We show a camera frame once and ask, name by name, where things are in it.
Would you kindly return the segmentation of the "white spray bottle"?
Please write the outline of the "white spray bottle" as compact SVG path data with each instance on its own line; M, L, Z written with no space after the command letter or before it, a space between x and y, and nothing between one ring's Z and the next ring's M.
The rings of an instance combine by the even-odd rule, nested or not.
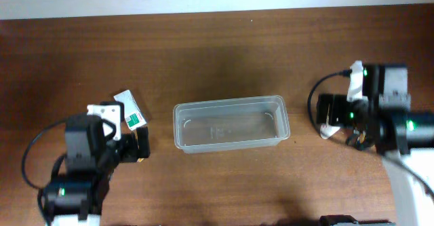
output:
M338 126L331 126L329 124L321 124L320 125L320 136L322 137L322 139L329 139L330 137L332 137L333 135L335 135L335 133L337 133L337 131L340 130L340 127Z

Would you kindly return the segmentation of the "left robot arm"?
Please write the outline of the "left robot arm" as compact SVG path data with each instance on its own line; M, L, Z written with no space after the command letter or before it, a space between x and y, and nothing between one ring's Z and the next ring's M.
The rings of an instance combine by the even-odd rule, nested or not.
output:
M39 190L38 206L46 225L99 225L115 168L150 156L149 129L115 140L115 124L97 115L75 115L65 124L67 151Z

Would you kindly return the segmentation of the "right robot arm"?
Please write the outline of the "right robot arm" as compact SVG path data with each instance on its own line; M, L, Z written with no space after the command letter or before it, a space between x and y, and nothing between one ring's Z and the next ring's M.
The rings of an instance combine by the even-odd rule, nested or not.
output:
M433 112L411 110L404 64L355 62L339 76L347 94L319 94L309 112L315 131L330 139L350 130L343 145L379 156L389 178L399 225L433 224Z

